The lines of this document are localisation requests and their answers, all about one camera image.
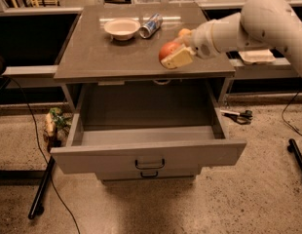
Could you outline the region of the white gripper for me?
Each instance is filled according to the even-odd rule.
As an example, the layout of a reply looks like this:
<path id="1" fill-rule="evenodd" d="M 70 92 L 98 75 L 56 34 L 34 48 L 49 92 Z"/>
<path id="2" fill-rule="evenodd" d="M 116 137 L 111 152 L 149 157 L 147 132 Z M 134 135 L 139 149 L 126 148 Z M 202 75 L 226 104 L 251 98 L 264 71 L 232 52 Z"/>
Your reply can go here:
<path id="1" fill-rule="evenodd" d="M 178 49 L 167 56 L 161 65 L 166 69 L 175 69 L 193 62 L 194 55 L 200 59 L 212 59 L 217 57 L 220 52 L 213 42 L 213 26 L 215 19 L 202 23 L 193 29 L 189 35 L 181 37 L 181 45 Z"/>

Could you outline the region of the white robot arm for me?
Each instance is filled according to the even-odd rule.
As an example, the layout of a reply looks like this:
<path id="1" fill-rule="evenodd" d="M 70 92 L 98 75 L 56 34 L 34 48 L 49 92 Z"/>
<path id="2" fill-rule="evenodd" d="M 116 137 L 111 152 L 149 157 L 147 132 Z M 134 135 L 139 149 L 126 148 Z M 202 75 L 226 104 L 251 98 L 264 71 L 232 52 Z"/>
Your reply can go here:
<path id="1" fill-rule="evenodd" d="M 272 48 L 302 78 L 302 21 L 285 0 L 246 0 L 231 16 L 204 22 L 165 44 L 159 62 L 167 69 L 231 51 Z"/>

